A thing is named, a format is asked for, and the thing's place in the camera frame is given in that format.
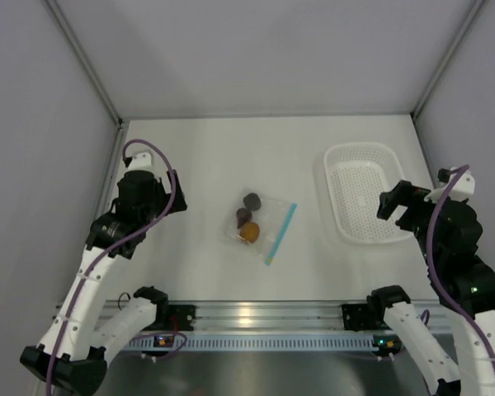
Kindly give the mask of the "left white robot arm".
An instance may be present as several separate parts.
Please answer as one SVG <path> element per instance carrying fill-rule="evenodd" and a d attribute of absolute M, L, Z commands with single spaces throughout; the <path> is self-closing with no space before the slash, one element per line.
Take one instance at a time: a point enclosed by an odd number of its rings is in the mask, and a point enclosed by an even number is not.
<path fill-rule="evenodd" d="M 101 328 L 97 320 L 109 289 L 130 263 L 152 224 L 185 211 L 187 204 L 176 172 L 169 172 L 171 192 L 150 171 L 128 171 L 118 181 L 118 196 L 90 228 L 82 262 L 72 287 L 48 332 L 27 346 L 20 362 L 50 387 L 93 395 L 109 364 L 145 328 L 173 330 L 166 293 L 138 288 L 127 305 Z"/>

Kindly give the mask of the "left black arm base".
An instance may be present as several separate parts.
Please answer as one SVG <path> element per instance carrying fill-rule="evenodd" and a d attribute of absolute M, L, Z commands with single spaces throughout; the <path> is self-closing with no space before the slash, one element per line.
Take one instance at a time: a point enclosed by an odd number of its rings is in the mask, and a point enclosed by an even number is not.
<path fill-rule="evenodd" d="M 193 304 L 164 304 L 157 308 L 156 318 L 149 326 L 154 331 L 190 332 L 193 331 L 193 319 L 196 306 Z"/>

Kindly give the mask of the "orange fake food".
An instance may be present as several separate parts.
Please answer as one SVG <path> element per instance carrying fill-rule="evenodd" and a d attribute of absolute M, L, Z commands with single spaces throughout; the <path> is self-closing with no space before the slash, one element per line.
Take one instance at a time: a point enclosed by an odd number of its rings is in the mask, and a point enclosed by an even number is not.
<path fill-rule="evenodd" d="M 239 237 L 245 242 L 253 244 L 260 235 L 260 227 L 255 222 L 245 223 L 245 225 L 239 231 Z"/>

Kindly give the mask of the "clear zip top bag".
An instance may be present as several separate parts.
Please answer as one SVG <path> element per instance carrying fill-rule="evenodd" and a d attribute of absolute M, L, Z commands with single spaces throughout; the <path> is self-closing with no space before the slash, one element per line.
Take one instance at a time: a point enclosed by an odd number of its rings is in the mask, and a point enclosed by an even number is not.
<path fill-rule="evenodd" d="M 228 245 L 257 255 L 270 266 L 297 207 L 294 202 L 269 196 L 260 190 L 243 188 L 226 211 L 220 237 Z"/>

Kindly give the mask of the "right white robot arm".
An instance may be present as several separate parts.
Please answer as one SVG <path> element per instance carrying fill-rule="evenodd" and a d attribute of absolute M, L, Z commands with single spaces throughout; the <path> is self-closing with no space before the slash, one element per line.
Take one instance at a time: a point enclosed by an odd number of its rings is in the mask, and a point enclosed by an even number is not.
<path fill-rule="evenodd" d="M 454 338 L 452 359 L 399 285 L 367 297 L 370 321 L 392 329 L 431 395 L 495 395 L 495 272 L 478 256 L 483 227 L 467 200 L 428 200 L 429 190 L 400 181 L 379 196 L 379 219 L 405 207 L 396 225 L 412 233 Z"/>

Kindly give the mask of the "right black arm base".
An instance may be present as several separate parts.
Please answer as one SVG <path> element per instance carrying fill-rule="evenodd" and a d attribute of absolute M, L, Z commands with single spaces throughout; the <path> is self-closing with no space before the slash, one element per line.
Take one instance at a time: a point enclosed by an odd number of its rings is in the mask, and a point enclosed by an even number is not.
<path fill-rule="evenodd" d="M 377 328 L 375 313 L 367 304 L 343 304 L 342 320 L 347 331 L 359 332 Z"/>

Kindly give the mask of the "dark red fake fig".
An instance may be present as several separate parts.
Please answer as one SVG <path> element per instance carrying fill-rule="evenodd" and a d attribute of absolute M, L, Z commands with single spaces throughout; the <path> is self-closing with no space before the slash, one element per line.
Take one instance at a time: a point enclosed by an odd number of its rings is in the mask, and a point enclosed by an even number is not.
<path fill-rule="evenodd" d="M 240 208 L 235 213 L 237 229 L 242 228 L 245 223 L 249 223 L 252 221 L 252 212 L 246 208 Z"/>

